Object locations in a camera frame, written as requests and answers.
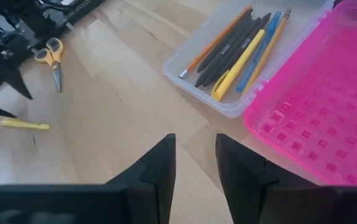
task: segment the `wooden table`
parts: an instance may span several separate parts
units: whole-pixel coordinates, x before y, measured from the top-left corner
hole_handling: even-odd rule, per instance
[[[0,127],[0,184],[103,183],[167,133],[177,135],[171,223],[232,223],[218,178],[216,133],[226,133],[280,166],[319,180],[185,93],[164,60],[224,0],[108,0],[62,40],[62,93],[50,67],[22,65],[33,101],[9,86],[0,108],[49,131]]]

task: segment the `black pen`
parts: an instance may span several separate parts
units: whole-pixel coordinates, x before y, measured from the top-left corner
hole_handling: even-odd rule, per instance
[[[253,31],[255,27],[261,22],[260,18],[257,18],[252,22],[252,24],[246,29],[244,33],[242,33],[241,37],[236,40],[236,42],[233,44],[233,46],[229,49],[227,54],[217,63],[217,65],[213,68],[208,67],[205,72],[207,72],[208,76],[206,77],[206,80],[203,82],[203,86],[209,85],[211,82],[215,80],[216,73],[220,71],[222,67],[224,67],[227,63],[227,61],[231,58],[231,56],[235,53],[236,49],[241,46],[241,44],[246,40],[250,33]]]
[[[207,76],[209,76],[209,73],[206,71],[210,71],[211,69],[215,68],[217,63],[220,61],[221,58],[224,57],[224,55],[229,51],[231,46],[235,43],[236,40],[241,36],[243,32],[246,32],[247,27],[252,23],[252,19],[248,19],[246,22],[242,24],[242,26],[238,29],[237,33],[230,38],[230,40],[224,45],[222,50],[218,52],[218,54],[213,57],[213,59],[210,61],[209,65],[207,66],[207,69],[202,73],[202,75],[198,78],[195,87],[198,88],[198,86],[202,85],[203,82],[206,80]]]
[[[253,9],[249,9],[245,14],[243,14],[242,18],[235,24],[235,26],[222,38],[222,40],[216,44],[216,47],[203,59],[202,63],[199,65],[197,72],[202,71],[209,65],[211,60],[215,57],[218,52],[222,50],[225,44],[238,32],[238,29],[242,26],[244,22],[246,22],[250,17]]]
[[[222,74],[224,74],[228,69],[230,69],[235,64],[235,62],[239,59],[243,51],[248,47],[249,43],[256,36],[257,32],[259,32],[259,30],[261,30],[267,24],[268,20],[270,19],[270,16],[271,13],[268,13],[261,19],[259,25],[251,32],[249,37],[242,43],[241,47],[236,49],[235,53],[228,59],[227,64],[222,69],[220,69],[220,71],[217,73],[217,75],[212,80],[212,82],[217,81],[217,79],[219,79],[219,77],[221,77]]]

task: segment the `pink plastic container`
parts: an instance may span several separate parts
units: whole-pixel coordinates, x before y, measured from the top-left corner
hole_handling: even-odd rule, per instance
[[[357,1],[320,20],[243,119],[327,183],[357,185]]]

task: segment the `scissors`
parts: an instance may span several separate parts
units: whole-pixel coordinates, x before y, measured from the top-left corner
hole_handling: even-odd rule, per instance
[[[58,92],[61,92],[61,73],[60,62],[61,54],[64,51],[64,45],[61,40],[55,37],[46,42],[46,47],[35,54],[35,60],[40,63],[48,63],[53,69],[53,75]]]

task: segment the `pen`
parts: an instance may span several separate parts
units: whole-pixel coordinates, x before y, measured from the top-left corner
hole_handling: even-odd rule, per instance
[[[248,20],[246,22],[244,22],[242,24],[242,26],[238,29],[237,33],[235,33],[235,35],[232,36],[232,38],[230,38],[230,40],[224,45],[222,50],[220,52],[218,52],[218,54],[216,54],[213,57],[213,59],[210,61],[209,65],[208,65],[208,67],[214,68],[216,66],[216,64],[224,57],[224,55],[227,53],[227,51],[229,51],[229,49],[234,44],[234,42],[239,39],[241,34],[246,31],[246,28],[251,23],[252,23],[252,19],[248,18]],[[203,72],[202,75],[198,78],[198,80],[195,84],[195,87],[198,88],[200,85],[202,85],[203,82],[206,80],[207,76],[209,76],[209,74],[207,72]]]
[[[281,19],[278,28],[276,29],[274,35],[272,36],[272,39],[270,41],[270,44],[267,46],[266,51],[264,52],[263,56],[260,59],[259,64],[256,66],[254,69],[254,72],[251,76],[251,78],[248,81],[248,84],[246,84],[244,92],[248,90],[248,88],[252,85],[252,83],[255,81],[255,79],[260,75],[261,68],[264,66],[264,64],[267,61],[267,58],[270,56],[272,48],[275,46],[275,44],[278,41],[278,38],[281,36],[282,31],[284,30],[284,27],[286,26],[286,23],[289,19],[290,13],[292,12],[291,9],[287,9],[283,18]]]
[[[203,62],[199,65],[197,72],[202,71],[208,66],[210,61],[215,57],[216,54],[225,46],[225,44],[238,32],[238,29],[242,26],[243,22],[246,21],[249,17],[251,17],[253,9],[247,10],[241,19],[233,26],[232,29],[222,38],[221,42],[216,44],[216,47],[206,56]]]
[[[246,69],[246,71],[243,73],[244,75],[242,75],[242,79],[239,81],[238,85],[236,86],[237,92],[243,91],[245,84],[247,84],[249,77],[251,76],[252,72],[256,68],[256,65],[259,63],[261,56],[264,53],[267,45],[271,41],[271,38],[274,35],[278,20],[280,17],[281,17],[281,12],[278,11],[274,14],[274,17],[271,19],[271,22],[268,25],[268,28],[266,30],[266,34],[265,34],[263,40],[261,41],[260,46],[259,46],[258,50],[256,51],[256,54],[254,55],[252,63],[250,64],[248,69]]]
[[[209,85],[216,77],[216,73],[220,71],[220,69],[226,65],[227,61],[230,57],[234,54],[236,49],[241,47],[241,44],[249,37],[251,32],[254,29],[257,29],[257,25],[260,23],[261,19],[257,18],[254,20],[249,27],[246,29],[245,32],[241,34],[241,36],[235,41],[233,46],[228,50],[227,54],[219,61],[216,62],[216,66],[211,67],[209,66],[204,72],[207,74],[205,81],[203,82],[203,86]]]
[[[235,64],[235,62],[239,59],[244,50],[246,50],[246,48],[251,43],[256,34],[259,32],[259,30],[261,30],[267,24],[268,20],[270,19],[270,16],[271,13],[268,13],[261,19],[261,22],[258,24],[258,26],[254,28],[249,37],[241,44],[241,47],[236,49],[234,54],[228,59],[227,63],[225,63],[225,65],[220,68],[220,71],[218,71],[218,73],[216,73],[214,77],[211,77],[211,80],[209,80],[207,84],[216,81],[221,76],[221,74],[224,74],[225,71],[229,70]]]
[[[241,43],[248,38],[251,31],[254,30],[255,27],[257,27],[257,25],[260,23],[260,20],[260,18],[257,18],[255,21],[252,21],[245,32],[243,32],[241,36],[235,40],[235,43],[228,49],[222,58],[215,58],[212,62],[210,62],[209,66],[204,71],[205,77],[203,79],[203,83],[201,83],[203,86],[207,86],[209,83],[211,83],[210,80],[213,81],[215,73],[218,72],[223,65],[225,65],[233,52],[235,52],[235,50],[241,46]]]
[[[238,73],[241,71],[243,65],[246,63],[246,61],[249,59],[251,54],[253,53],[254,49],[257,47],[257,45],[260,43],[261,39],[263,38],[264,34],[266,31],[264,29],[261,29],[252,42],[249,44],[249,47],[243,52],[243,54],[240,56],[238,61],[234,64],[234,66],[231,68],[231,70],[227,73],[226,77],[224,80],[221,82],[221,84],[218,85],[218,87],[213,88],[216,91],[213,91],[211,93],[211,97],[217,101],[220,101],[224,94],[227,92],[228,88],[231,86],[233,83],[234,79],[238,76]]]
[[[231,30],[231,28],[237,24],[243,15],[245,15],[246,12],[249,12],[249,10],[252,10],[251,6],[245,7],[241,14],[235,17],[235,19],[231,21],[230,24],[228,24],[225,29],[192,60],[187,69],[185,69],[178,77],[183,78],[189,71],[191,71],[197,65],[197,63],[213,48],[213,46],[215,46],[216,43],[219,42]]]

